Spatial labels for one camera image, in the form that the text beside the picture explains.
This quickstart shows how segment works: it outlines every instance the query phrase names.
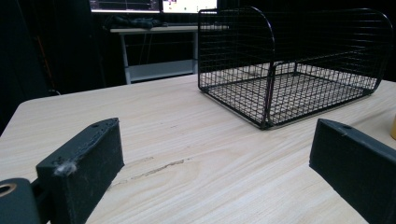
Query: black wire basket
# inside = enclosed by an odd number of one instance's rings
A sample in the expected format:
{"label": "black wire basket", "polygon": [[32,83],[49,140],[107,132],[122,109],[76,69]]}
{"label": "black wire basket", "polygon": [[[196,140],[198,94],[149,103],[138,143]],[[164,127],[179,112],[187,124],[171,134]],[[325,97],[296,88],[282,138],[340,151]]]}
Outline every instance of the black wire basket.
{"label": "black wire basket", "polygon": [[392,51],[387,17],[371,9],[199,12],[198,86],[260,129],[372,94]]}

